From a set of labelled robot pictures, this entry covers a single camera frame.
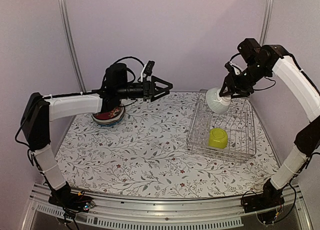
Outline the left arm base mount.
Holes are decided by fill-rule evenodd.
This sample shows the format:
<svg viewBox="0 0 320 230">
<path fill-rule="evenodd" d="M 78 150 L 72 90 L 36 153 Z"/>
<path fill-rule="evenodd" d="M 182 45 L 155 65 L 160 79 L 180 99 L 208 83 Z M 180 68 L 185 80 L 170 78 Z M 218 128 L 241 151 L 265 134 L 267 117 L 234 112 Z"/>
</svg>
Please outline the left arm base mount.
<svg viewBox="0 0 320 230">
<path fill-rule="evenodd" d="M 93 198 L 85 195 L 84 191 L 81 191 L 79 193 L 72 193 L 71 187 L 67 181 L 64 180 L 62 182 L 62 186 L 58 186 L 58 188 L 55 189 L 47 178 L 45 178 L 45 180 L 51 190 L 51 194 L 48 200 L 50 204 L 79 213 L 87 213 L 89 209 L 95 206 Z"/>
</svg>

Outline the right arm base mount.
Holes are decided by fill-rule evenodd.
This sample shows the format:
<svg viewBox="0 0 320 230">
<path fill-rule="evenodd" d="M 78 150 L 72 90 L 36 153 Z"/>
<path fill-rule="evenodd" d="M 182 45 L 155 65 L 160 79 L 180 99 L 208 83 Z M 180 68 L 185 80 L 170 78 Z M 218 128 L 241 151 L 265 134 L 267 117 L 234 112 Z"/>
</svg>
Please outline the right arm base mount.
<svg viewBox="0 0 320 230">
<path fill-rule="evenodd" d="M 245 192 L 240 200 L 245 213 L 272 209 L 271 211 L 262 212 L 257 215 L 258 220 L 264 225 L 276 222 L 283 210 L 284 203 L 282 190 L 276 189 L 269 182 L 264 184 L 262 193 L 255 193 L 250 190 Z"/>
</svg>

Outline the white small bowl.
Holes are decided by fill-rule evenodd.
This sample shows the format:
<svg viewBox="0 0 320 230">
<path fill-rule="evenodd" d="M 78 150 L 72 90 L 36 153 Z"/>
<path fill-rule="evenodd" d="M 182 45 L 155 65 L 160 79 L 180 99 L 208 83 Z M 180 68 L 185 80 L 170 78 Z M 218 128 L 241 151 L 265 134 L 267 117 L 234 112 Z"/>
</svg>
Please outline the white small bowl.
<svg viewBox="0 0 320 230">
<path fill-rule="evenodd" d="M 231 104 L 231 96 L 220 96 L 221 88 L 211 88 L 205 94 L 208 107 L 215 113 L 222 115 L 227 112 Z"/>
</svg>

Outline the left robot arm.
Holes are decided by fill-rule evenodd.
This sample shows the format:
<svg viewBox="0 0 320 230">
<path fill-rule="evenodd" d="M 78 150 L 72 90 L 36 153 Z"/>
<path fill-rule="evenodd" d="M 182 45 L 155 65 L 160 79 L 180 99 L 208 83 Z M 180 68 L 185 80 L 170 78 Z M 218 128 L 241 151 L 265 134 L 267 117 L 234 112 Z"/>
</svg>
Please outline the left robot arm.
<svg viewBox="0 0 320 230">
<path fill-rule="evenodd" d="M 51 147 L 50 123 L 65 117 L 82 114 L 110 112 L 123 99 L 155 101 L 168 95 L 173 84 L 156 76 L 141 82 L 103 81 L 99 89 L 43 96 L 39 92 L 30 95 L 21 118 L 19 132 L 25 137 L 25 145 L 33 153 L 34 162 L 47 184 L 54 190 L 55 199 L 63 206 L 74 203 L 74 195 L 66 190 L 67 182 L 55 160 Z"/>
</svg>

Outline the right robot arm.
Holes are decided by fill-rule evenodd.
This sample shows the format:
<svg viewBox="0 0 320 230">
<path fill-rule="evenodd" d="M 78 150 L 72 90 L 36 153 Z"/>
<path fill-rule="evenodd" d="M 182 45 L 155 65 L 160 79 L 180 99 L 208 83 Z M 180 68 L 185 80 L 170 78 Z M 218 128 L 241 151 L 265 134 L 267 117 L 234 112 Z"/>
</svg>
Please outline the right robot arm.
<svg viewBox="0 0 320 230">
<path fill-rule="evenodd" d="M 307 75 L 320 90 L 320 50 L 309 45 L 299 45 L 293 43 L 281 43 L 297 59 L 298 64 L 306 71 Z M 223 50 L 217 56 L 220 71 L 232 55 L 237 53 L 236 45 L 233 50 Z M 274 77 L 276 84 L 270 89 L 257 91 L 250 96 L 250 101 L 254 106 L 259 121 L 263 126 L 274 155 L 277 157 L 279 165 L 283 163 L 290 153 L 296 134 L 308 123 L 305 111 L 294 97 L 293 93 L 280 80 Z M 302 195 L 307 202 L 307 198 L 315 193 L 320 187 L 320 160 L 312 160 L 307 170 L 295 180 Z"/>
</svg>

